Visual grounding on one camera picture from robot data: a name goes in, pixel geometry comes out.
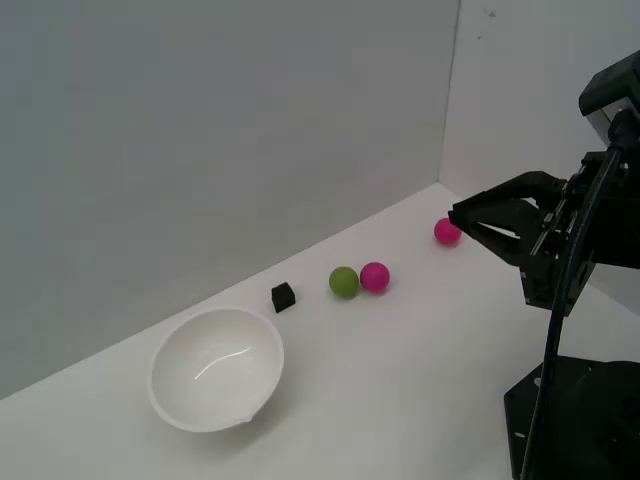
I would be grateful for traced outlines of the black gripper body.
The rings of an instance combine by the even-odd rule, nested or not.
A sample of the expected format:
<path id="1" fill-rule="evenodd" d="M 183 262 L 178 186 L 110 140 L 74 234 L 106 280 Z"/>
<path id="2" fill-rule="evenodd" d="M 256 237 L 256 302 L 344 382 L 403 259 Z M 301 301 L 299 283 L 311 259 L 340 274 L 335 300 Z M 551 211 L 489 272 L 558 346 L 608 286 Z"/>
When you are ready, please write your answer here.
<path id="1" fill-rule="evenodd" d="M 520 267 L 525 301 L 550 310 L 560 277 L 561 257 L 591 182 L 602 162 L 603 152 L 589 152 L 579 171 L 559 180 L 558 194 L 549 205 L 541 205 L 540 226 L 535 242 Z M 567 299 L 573 309 L 584 285 L 598 264 L 639 268 L 639 153 L 622 157 L 616 174 L 601 197 L 585 243 L 577 273 Z"/>

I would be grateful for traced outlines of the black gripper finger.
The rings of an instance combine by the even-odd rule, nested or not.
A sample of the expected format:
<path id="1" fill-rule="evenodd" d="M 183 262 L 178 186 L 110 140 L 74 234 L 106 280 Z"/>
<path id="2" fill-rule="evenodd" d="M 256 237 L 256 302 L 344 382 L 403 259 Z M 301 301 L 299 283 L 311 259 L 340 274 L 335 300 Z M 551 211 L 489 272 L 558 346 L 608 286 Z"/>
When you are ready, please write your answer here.
<path id="1" fill-rule="evenodd" d="M 451 223 L 512 266 L 522 266 L 541 232 L 540 211 L 522 199 L 453 205 Z"/>
<path id="2" fill-rule="evenodd" d="M 454 204 L 449 211 L 449 219 L 453 221 L 456 217 L 462 217 L 463 213 L 475 207 L 507 200 L 531 198 L 538 207 L 555 207 L 561 199 L 566 184 L 566 180 L 543 171 L 525 172 Z"/>

